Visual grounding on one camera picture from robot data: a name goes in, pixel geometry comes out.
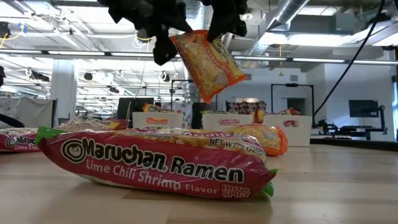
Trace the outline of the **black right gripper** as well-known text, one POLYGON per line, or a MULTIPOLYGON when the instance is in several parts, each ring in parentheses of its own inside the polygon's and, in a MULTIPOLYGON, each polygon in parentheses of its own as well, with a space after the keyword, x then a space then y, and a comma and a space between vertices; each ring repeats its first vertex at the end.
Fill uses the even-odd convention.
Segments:
POLYGON ((212 42, 225 33, 232 33, 244 37, 247 34, 246 23, 240 15, 234 12, 246 12, 248 9, 246 0, 201 0, 205 6, 211 6, 214 11, 226 11, 228 13, 214 12, 208 31, 207 41, 212 42))

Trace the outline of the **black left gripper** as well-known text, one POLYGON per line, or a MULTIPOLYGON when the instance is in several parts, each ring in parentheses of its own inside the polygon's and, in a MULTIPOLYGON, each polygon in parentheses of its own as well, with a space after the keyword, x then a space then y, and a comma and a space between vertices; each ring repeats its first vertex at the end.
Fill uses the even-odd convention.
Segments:
MULTIPOLYGON (((122 18, 132 22, 136 30, 149 29, 155 25, 164 25, 184 32, 193 29, 183 16, 183 2, 176 0, 98 0, 108 7, 108 13, 115 23, 122 18)), ((174 43, 167 30, 156 36, 153 49, 154 62, 163 65, 177 54, 174 43)))

